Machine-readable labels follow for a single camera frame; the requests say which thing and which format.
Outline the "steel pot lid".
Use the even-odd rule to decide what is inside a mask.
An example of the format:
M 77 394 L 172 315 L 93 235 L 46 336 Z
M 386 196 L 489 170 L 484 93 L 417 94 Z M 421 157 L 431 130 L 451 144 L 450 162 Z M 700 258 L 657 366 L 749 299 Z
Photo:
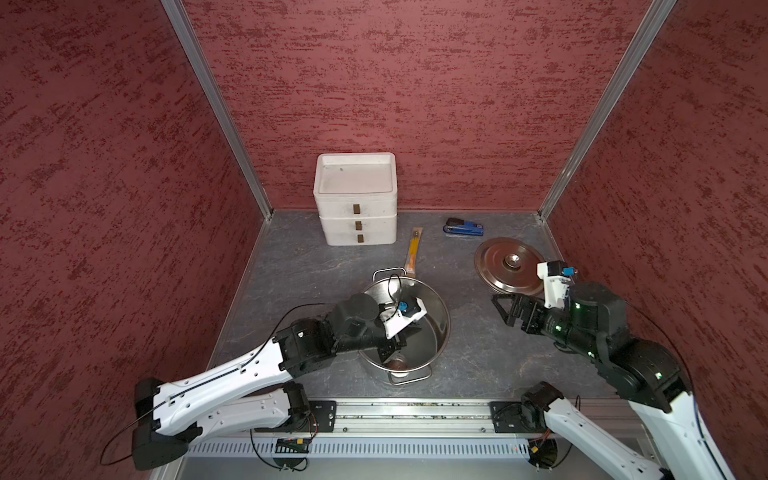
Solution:
M 486 240 L 476 250 L 474 266 L 479 277 L 501 293 L 537 296 L 543 291 L 537 266 L 544 257 L 524 242 L 497 237 Z

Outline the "long steel ladle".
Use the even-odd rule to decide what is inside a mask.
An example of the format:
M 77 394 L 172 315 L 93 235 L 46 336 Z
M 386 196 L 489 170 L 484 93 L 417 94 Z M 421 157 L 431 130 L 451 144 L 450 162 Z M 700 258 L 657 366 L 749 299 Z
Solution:
M 386 362 L 385 367 L 396 372 L 406 371 L 409 368 L 408 360 L 401 353 L 393 354 Z

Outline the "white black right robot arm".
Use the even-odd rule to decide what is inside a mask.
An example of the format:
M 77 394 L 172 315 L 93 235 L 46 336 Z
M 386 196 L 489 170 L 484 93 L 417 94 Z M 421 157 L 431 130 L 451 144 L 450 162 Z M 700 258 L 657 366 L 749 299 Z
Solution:
M 547 382 L 521 398 L 526 429 L 566 439 L 615 479 L 732 478 L 700 414 L 687 367 L 663 345 L 630 332 L 620 296 L 585 282 L 566 289 L 561 308 L 517 293 L 496 294 L 491 302 L 506 325 L 519 324 L 525 333 L 587 358 L 642 421 L 664 463 L 644 462 Z

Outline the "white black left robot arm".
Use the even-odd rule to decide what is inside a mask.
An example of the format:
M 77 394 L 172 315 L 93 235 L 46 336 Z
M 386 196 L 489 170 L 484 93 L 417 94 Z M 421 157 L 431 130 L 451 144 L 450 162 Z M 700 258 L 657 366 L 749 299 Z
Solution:
M 352 295 L 325 316 L 302 318 L 250 352 L 198 375 L 164 382 L 150 377 L 135 386 L 137 427 L 131 458 L 136 469 L 152 470 L 187 453 L 196 440 L 222 426 L 225 404 L 275 386 L 286 389 L 278 418 L 265 428 L 302 420 L 305 408 L 292 405 L 301 396 L 296 379 L 329 366 L 341 353 L 375 350 L 381 361 L 402 350 L 427 315 L 424 301 L 407 295 L 380 303 L 364 293 Z

